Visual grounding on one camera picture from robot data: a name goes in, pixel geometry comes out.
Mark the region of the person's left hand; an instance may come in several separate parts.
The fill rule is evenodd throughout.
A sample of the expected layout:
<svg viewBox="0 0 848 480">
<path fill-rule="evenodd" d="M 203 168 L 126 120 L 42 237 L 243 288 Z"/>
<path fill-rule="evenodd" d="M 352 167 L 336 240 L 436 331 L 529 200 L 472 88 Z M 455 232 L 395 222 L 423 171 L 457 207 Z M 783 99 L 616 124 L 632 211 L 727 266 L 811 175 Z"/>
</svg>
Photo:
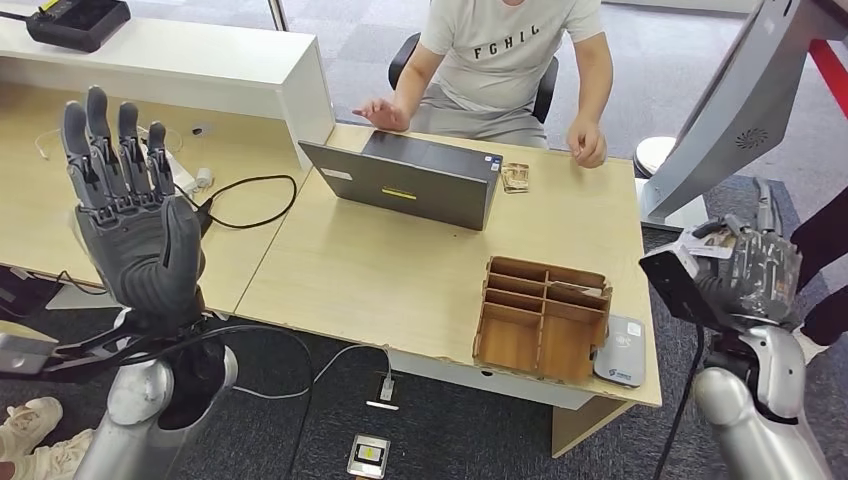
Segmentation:
<svg viewBox="0 0 848 480">
<path fill-rule="evenodd" d="M 606 161 L 607 142 L 596 121 L 576 117 L 567 131 L 566 140 L 578 166 L 594 169 Z"/>
</svg>

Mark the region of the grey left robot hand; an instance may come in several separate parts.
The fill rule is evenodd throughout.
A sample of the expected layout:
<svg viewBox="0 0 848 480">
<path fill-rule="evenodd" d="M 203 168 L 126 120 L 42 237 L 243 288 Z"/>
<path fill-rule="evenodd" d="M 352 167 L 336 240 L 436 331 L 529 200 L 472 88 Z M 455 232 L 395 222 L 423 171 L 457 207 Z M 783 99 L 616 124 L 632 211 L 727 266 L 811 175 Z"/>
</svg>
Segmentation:
<svg viewBox="0 0 848 480">
<path fill-rule="evenodd" d="M 65 105 L 60 128 L 81 242 L 119 304 L 185 323 L 204 307 L 205 257 L 200 223 L 176 189 L 166 129 L 153 123 L 143 142 L 138 108 L 125 101 L 113 133 L 107 110 L 107 94 L 92 86 L 85 101 Z"/>
</svg>

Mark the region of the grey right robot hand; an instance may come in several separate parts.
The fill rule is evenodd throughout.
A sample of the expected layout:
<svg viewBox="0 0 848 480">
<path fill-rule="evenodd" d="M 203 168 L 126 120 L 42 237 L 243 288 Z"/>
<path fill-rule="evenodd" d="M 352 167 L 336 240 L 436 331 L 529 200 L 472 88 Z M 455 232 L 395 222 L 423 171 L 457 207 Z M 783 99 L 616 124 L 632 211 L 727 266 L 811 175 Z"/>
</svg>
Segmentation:
<svg viewBox="0 0 848 480">
<path fill-rule="evenodd" d="M 707 221 L 691 232 L 689 246 L 702 265 L 695 285 L 722 313 L 722 328 L 745 323 L 787 328 L 797 291 L 802 255 L 784 237 L 783 219 L 768 181 L 755 177 L 757 212 L 749 224 L 733 214 Z"/>
</svg>

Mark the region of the person's right hand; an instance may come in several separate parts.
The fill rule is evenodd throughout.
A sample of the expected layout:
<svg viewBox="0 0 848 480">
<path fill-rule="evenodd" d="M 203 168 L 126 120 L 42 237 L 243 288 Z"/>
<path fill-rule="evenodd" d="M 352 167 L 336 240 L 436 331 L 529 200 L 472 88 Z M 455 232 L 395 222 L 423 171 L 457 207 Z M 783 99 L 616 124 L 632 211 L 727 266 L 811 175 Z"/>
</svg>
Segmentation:
<svg viewBox="0 0 848 480">
<path fill-rule="evenodd" d="M 410 127 L 408 112 L 382 98 L 368 100 L 361 107 L 353 109 L 352 113 L 366 119 L 375 128 L 381 130 L 404 132 Z"/>
</svg>

